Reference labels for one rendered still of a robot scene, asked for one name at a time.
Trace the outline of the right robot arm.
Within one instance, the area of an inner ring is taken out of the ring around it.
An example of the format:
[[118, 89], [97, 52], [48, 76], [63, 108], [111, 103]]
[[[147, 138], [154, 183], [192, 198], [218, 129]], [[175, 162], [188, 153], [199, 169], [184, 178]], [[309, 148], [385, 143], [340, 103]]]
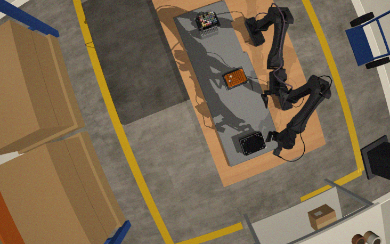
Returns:
[[[285, 82], [287, 80], [286, 69], [283, 69], [284, 66], [283, 45], [284, 45], [285, 36], [289, 24], [294, 23], [294, 18], [291, 12], [289, 11], [288, 7], [279, 7], [279, 9], [284, 16], [285, 23], [283, 23], [282, 15], [277, 7], [269, 7], [267, 15], [260, 20], [256, 21], [255, 17], [246, 19], [246, 23], [255, 40], [256, 45], [265, 42], [265, 38], [262, 34], [262, 31], [267, 31], [269, 26], [274, 24], [274, 36], [273, 36], [272, 47], [267, 58], [267, 69], [273, 70], [269, 72], [269, 81], [275, 83], [277, 82], [282, 83], [281, 81]], [[279, 68], [281, 64], [279, 58], [279, 52], [280, 52], [280, 58], [282, 60], [282, 66], [280, 69], [275, 71], [275, 75], [281, 81], [279, 81], [273, 74], [274, 70]]]

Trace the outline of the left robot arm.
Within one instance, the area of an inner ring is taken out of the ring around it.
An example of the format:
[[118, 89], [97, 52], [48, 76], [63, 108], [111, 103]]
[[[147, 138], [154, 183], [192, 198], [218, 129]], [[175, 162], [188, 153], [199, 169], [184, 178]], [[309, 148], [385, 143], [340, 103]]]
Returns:
[[[317, 108], [317, 106], [325, 99], [330, 99], [331, 90], [329, 88], [330, 84], [328, 81], [321, 79], [315, 75], [312, 75], [306, 84], [303, 86], [292, 90], [286, 101], [284, 102], [283, 109], [284, 111], [292, 109], [293, 104], [297, 103], [299, 99], [310, 94], [304, 106], [296, 114], [291, 121], [287, 124], [287, 127], [282, 131], [283, 136], [283, 148], [292, 149], [295, 145], [295, 138], [297, 134], [305, 130], [308, 119], [311, 114]], [[329, 89], [328, 89], [329, 88]], [[327, 90], [328, 89], [328, 90]], [[327, 90], [327, 91], [326, 91]], [[326, 92], [325, 92], [326, 91]], [[320, 93], [321, 92], [321, 93]], [[325, 94], [323, 95], [323, 93]], [[323, 96], [322, 96], [323, 95]], [[302, 125], [302, 127], [301, 127]]]

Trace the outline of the orange tube rack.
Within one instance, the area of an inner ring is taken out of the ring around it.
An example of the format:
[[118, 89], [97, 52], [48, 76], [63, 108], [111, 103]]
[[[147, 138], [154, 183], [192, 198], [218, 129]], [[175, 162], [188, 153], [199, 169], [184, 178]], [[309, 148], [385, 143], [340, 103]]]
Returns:
[[[232, 77], [230, 78], [230, 76], [232, 76]], [[228, 75], [225, 75], [225, 79], [226, 79], [226, 82], [227, 82], [229, 87], [232, 87], [232, 86], [237, 85], [239, 83], [245, 82], [247, 80], [242, 69], [237, 70], [235, 72], [232, 72]], [[229, 80], [232, 80], [232, 81], [229, 82]]]

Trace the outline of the grey slotted rack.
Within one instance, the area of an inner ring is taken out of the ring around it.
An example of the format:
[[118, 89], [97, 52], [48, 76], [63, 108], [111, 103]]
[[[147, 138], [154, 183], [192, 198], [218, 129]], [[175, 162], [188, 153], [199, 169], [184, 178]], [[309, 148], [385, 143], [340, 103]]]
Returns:
[[217, 26], [203, 30], [203, 35], [201, 36], [201, 39], [205, 39], [205, 38], [208, 38], [210, 36], [217, 35], [218, 32], [219, 32], [219, 30], [218, 30]]

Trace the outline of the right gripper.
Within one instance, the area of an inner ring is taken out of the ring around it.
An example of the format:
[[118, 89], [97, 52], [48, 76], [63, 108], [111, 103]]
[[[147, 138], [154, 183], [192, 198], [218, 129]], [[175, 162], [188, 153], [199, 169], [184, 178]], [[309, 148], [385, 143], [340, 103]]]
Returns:
[[[267, 95], [275, 94], [276, 96], [280, 96], [279, 89], [281, 90], [282, 93], [288, 92], [287, 86], [280, 86], [279, 82], [275, 83], [275, 82], [269, 81], [269, 90], [266, 90], [266, 91], [264, 91], [264, 94], [261, 94], [261, 97], [262, 97], [262, 99], [264, 101], [264, 104], [266, 104], [265, 105], [266, 108], [267, 108], [268, 99], [269, 99], [269, 97], [267, 97]], [[281, 107], [283, 107], [284, 102], [286, 101], [286, 99], [287, 99], [287, 97], [283, 98], [283, 97], [280, 96]]]

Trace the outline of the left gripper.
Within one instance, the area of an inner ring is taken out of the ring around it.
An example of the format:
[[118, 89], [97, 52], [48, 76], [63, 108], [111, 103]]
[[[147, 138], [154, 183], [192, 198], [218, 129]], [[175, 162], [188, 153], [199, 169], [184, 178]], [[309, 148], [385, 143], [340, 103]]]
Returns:
[[[272, 135], [273, 135], [273, 137], [272, 137]], [[270, 142], [271, 138], [272, 138], [272, 140], [274, 140], [278, 143], [278, 147], [276, 148], [274, 153], [279, 155], [280, 152], [282, 151], [282, 148], [283, 148], [282, 147], [282, 144], [283, 144], [282, 131], [280, 133], [278, 133], [276, 131], [273, 131], [273, 132], [269, 131], [265, 142]]]

